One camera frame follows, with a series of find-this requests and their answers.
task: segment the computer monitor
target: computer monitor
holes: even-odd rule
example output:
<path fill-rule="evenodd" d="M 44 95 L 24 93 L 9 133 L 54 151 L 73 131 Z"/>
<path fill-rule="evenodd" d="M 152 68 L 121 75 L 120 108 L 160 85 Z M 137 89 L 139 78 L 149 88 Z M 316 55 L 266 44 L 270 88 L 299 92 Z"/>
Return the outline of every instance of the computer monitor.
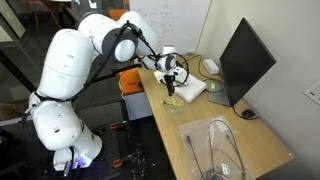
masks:
<path fill-rule="evenodd" d="M 220 57 L 225 90 L 209 93 L 209 100 L 234 106 L 276 63 L 245 18 L 242 18 Z"/>

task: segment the cable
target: cable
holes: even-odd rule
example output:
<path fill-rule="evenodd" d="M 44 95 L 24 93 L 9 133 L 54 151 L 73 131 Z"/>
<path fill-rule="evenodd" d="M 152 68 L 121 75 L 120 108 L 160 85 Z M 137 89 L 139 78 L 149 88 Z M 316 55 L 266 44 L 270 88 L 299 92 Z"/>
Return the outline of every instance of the cable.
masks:
<path fill-rule="evenodd" d="M 186 78 L 184 79 L 184 81 L 183 81 L 182 83 L 178 84 L 178 85 L 173 86 L 173 87 L 179 87 L 179 86 L 184 85 L 184 84 L 187 82 L 188 78 L 189 78 L 189 74 L 190 74 L 189 64 L 188 64 L 186 58 L 184 58 L 181 54 L 178 54 L 178 53 L 170 53 L 170 54 L 177 55 L 177 56 L 179 56 L 180 58 L 182 58 L 182 59 L 184 60 L 184 63 L 186 64 L 186 67 L 187 67 L 187 69 L 186 69 L 186 68 L 184 68 L 184 67 L 182 66 L 182 68 L 184 68 L 184 69 L 187 71 L 187 76 L 186 76 Z"/>
<path fill-rule="evenodd" d="M 15 173 L 18 176 L 19 180 L 22 179 L 22 176 L 21 176 L 21 173 L 19 172 L 19 170 L 16 169 L 13 171 L 13 173 Z"/>
<path fill-rule="evenodd" d="M 78 166 L 77 166 L 77 169 L 76 169 L 76 175 L 74 176 L 73 179 L 75 179 L 75 180 L 79 179 L 78 176 L 79 176 L 79 174 L 80 174 L 80 171 L 81 171 L 81 169 L 80 169 L 80 166 L 78 165 Z"/>
<path fill-rule="evenodd" d="M 201 56 L 201 57 L 202 57 L 202 55 L 198 54 L 198 55 L 195 55 L 195 56 L 193 56 L 193 57 L 191 57 L 191 58 L 187 59 L 187 62 L 188 62 L 188 61 L 190 61 L 190 60 L 192 60 L 192 59 L 194 59 L 194 58 L 196 58 L 196 57 L 199 57 L 199 56 Z"/>
<path fill-rule="evenodd" d="M 115 39 L 115 41 L 114 41 L 114 43 L 113 43 L 113 45 L 112 45 L 112 48 L 111 48 L 111 50 L 109 51 L 106 59 L 105 59 L 104 62 L 102 63 L 101 67 L 100 67 L 96 72 L 93 73 L 93 76 L 91 77 L 91 79 L 84 84 L 83 88 L 82 88 L 78 93 L 76 93 L 76 94 L 73 95 L 72 97 L 66 99 L 66 101 L 72 101 L 72 100 L 76 99 L 76 98 L 77 98 L 81 93 L 83 93 L 83 92 L 92 84 L 92 82 L 99 76 L 99 74 L 101 73 L 102 69 L 105 67 L 106 63 L 107 63 L 108 60 L 110 59 L 110 57 L 111 57 L 111 55 L 112 55 L 112 52 L 114 52 L 116 46 L 118 45 L 118 43 L 119 43 L 119 41 L 120 41 L 120 39 L 121 39 L 124 31 L 129 27 L 129 25 L 130 25 L 129 23 L 126 23 L 126 24 L 124 24 L 124 25 L 121 27 L 121 29 L 120 29 L 120 31 L 119 31 L 119 34 L 118 34 L 117 38 Z"/>
<path fill-rule="evenodd" d="M 206 82 L 206 81 L 216 81 L 215 79 L 212 79 L 212 78 L 208 78 L 208 79 L 204 79 L 203 82 Z M 205 89 L 207 92 L 209 93 L 219 93 L 219 92 L 222 92 L 223 90 L 225 90 L 226 88 L 226 85 L 224 83 L 221 83 L 223 86 L 221 89 L 219 89 L 218 91 L 210 91 L 209 89 Z"/>
<path fill-rule="evenodd" d="M 240 164 L 241 164 L 241 168 L 242 168 L 242 172 L 241 172 L 242 178 L 241 178 L 241 179 L 242 179 L 242 180 L 245 180 L 245 179 L 246 179 L 245 167 L 244 167 L 242 158 L 241 158 L 241 156 L 240 156 L 240 152 L 239 152 L 239 148 L 238 148 L 236 139 L 234 138 L 234 134 L 233 134 L 230 126 L 229 126 L 226 122 L 224 122 L 224 121 L 222 121 L 222 120 L 220 120 L 220 119 L 215 119 L 215 120 L 213 120 L 212 122 L 210 122 L 209 127 L 210 127 L 210 125 L 211 125 L 212 123 L 214 123 L 214 122 L 222 122 L 222 123 L 228 128 L 229 132 L 231 133 L 232 140 L 233 140 L 234 144 L 231 142 L 230 137 L 229 137 L 228 135 L 226 135 L 226 137 L 227 137 L 227 139 L 229 140 L 229 142 L 232 144 L 232 147 L 234 148 L 234 150 L 236 151 L 236 153 L 237 153 L 237 155 L 238 155 L 238 158 L 239 158 L 239 161 L 240 161 Z"/>
<path fill-rule="evenodd" d="M 216 161 L 215 161 L 215 158 L 213 156 L 213 148 L 212 148 L 212 145 L 211 145 L 211 136 L 210 134 L 208 135 L 209 137 L 209 146 L 210 146 L 210 154 L 211 154 L 211 165 L 212 165 L 212 170 L 214 171 L 215 170 L 215 165 L 216 165 Z"/>
<path fill-rule="evenodd" d="M 217 78 L 213 78 L 213 77 L 210 77 L 210 76 L 206 76 L 204 74 L 202 74 L 202 72 L 200 71 L 200 63 L 201 63 L 201 60 L 202 60 L 202 56 L 201 58 L 199 58 L 199 63 L 198 63 L 198 71 L 199 71 L 199 74 L 205 78 L 208 78 L 208 79 L 212 79 L 214 81 L 217 81 L 217 82 L 220 82 L 220 83 L 223 83 L 224 84 L 224 81 L 223 80 L 220 80 L 220 79 L 217 79 Z"/>
<path fill-rule="evenodd" d="M 30 110 L 28 110 L 27 112 L 24 112 L 24 113 L 22 114 L 21 123 L 22 123 L 23 132 L 27 135 L 27 137 L 28 137 L 33 143 L 35 143 L 36 145 L 42 147 L 43 145 L 42 145 L 39 141 L 33 139 L 33 137 L 30 135 L 30 133 L 29 133 L 29 131 L 28 131 L 28 129 L 27 129 L 27 118 L 28 118 L 28 116 L 29 116 L 30 111 L 31 111 L 35 106 L 36 106 L 36 105 L 32 106 Z"/>
<path fill-rule="evenodd" d="M 234 106 L 232 106 L 232 109 L 233 109 L 233 112 L 234 112 L 238 117 L 240 117 L 241 119 L 245 119 L 245 120 L 254 120 L 254 119 L 259 119 L 259 117 L 258 117 L 258 116 L 257 116 L 257 117 L 252 117 L 252 118 L 244 118 L 244 117 L 242 117 L 241 115 L 239 115 L 239 114 L 236 112 L 236 110 L 235 110 Z"/>
<path fill-rule="evenodd" d="M 191 139 L 190 139 L 189 136 L 187 136 L 187 140 L 188 140 L 188 143 L 190 144 L 190 147 L 191 147 L 191 149 L 192 149 L 192 153 L 193 153 L 194 159 L 196 160 L 196 163 L 197 163 L 199 172 L 200 172 L 200 174 L 201 174 L 201 177 L 202 177 L 203 180 L 205 180 L 205 178 L 204 178 L 204 176 L 203 176 L 203 173 L 202 173 L 202 171 L 201 171 L 201 169 L 200 169 L 200 165 L 199 165 L 197 156 L 196 156 L 196 154 L 195 154 L 195 152 L 194 152 L 194 149 L 193 149 L 193 146 L 192 146 L 192 143 L 191 143 Z"/>
<path fill-rule="evenodd" d="M 103 92 L 97 94 L 96 96 L 92 97 L 84 107 L 88 107 L 94 100 L 96 100 L 98 97 L 100 97 L 100 96 L 102 96 L 103 94 L 105 94 L 105 93 L 107 93 L 108 91 L 110 91 L 113 87 L 114 87 L 114 86 L 112 85 L 112 86 L 110 86 L 108 89 L 106 89 L 105 91 L 103 91 Z"/>
<path fill-rule="evenodd" d="M 214 151 L 219 151 L 219 152 L 223 153 L 224 155 L 226 155 L 226 156 L 228 157 L 228 159 L 230 159 L 230 160 L 234 163 L 234 165 L 237 166 L 238 170 L 239 170 L 239 171 L 242 171 L 241 168 L 239 167 L 239 165 L 236 163 L 236 161 L 233 160 L 226 152 L 221 151 L 220 149 L 217 149 L 217 148 L 213 148 L 213 150 L 214 150 Z"/>
<path fill-rule="evenodd" d="M 67 180 L 71 180 L 71 171 L 73 169 L 73 160 L 74 160 L 74 149 L 73 149 L 72 146 L 69 147 L 69 149 L 71 151 L 71 165 L 70 165 L 70 170 L 69 170 L 69 172 L 67 174 L 67 178 L 66 178 Z"/>

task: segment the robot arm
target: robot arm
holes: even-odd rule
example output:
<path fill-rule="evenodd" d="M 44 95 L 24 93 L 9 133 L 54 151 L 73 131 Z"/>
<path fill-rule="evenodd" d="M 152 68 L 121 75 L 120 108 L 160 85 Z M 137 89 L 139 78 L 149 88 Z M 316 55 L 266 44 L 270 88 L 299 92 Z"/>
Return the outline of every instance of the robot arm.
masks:
<path fill-rule="evenodd" d="M 90 14 L 80 21 L 77 30 L 56 33 L 46 55 L 40 85 L 29 100 L 39 139 L 47 149 L 55 151 L 56 170 L 88 167 L 102 148 L 101 139 L 78 118 L 71 104 L 88 87 L 94 59 L 102 54 L 107 60 L 124 62 L 137 54 L 144 56 L 142 61 L 148 69 L 174 76 L 175 57 L 156 56 L 153 48 L 157 43 L 154 31 L 134 12 L 124 14 L 117 22 L 101 14 Z M 172 47 L 165 48 L 164 54 L 174 51 Z"/>

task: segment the desk surface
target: desk surface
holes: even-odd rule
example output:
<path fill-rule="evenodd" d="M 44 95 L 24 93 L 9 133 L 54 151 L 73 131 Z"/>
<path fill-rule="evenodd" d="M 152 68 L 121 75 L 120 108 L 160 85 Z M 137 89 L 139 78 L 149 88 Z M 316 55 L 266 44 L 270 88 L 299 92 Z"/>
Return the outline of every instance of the desk surface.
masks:
<path fill-rule="evenodd" d="M 205 78 L 198 72 L 199 60 L 198 56 L 188 61 L 189 68 L 192 75 L 203 80 Z M 202 63 L 200 71 L 210 76 Z M 182 113 L 168 113 L 160 103 L 161 99 L 167 95 L 166 87 L 156 82 L 152 71 L 140 68 L 139 74 L 177 179 L 190 179 L 179 125 L 213 116 L 224 115 L 233 131 L 236 132 L 235 138 L 240 153 L 254 178 L 260 177 L 294 158 L 261 120 L 247 121 L 239 118 L 234 114 L 232 108 L 209 102 L 207 92 L 200 94 L 191 103 L 186 103 Z M 237 103 L 235 107 L 238 112 L 245 108 L 243 102 Z"/>

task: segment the wall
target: wall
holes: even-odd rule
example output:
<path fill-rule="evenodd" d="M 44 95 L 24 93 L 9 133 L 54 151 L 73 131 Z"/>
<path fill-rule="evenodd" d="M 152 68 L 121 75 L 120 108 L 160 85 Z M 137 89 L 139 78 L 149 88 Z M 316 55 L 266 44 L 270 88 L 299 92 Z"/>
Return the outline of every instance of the wall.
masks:
<path fill-rule="evenodd" d="M 244 100 L 320 179 L 320 107 L 302 92 L 320 79 L 320 1 L 213 0 L 198 46 L 218 62 L 246 17 L 277 63 Z"/>

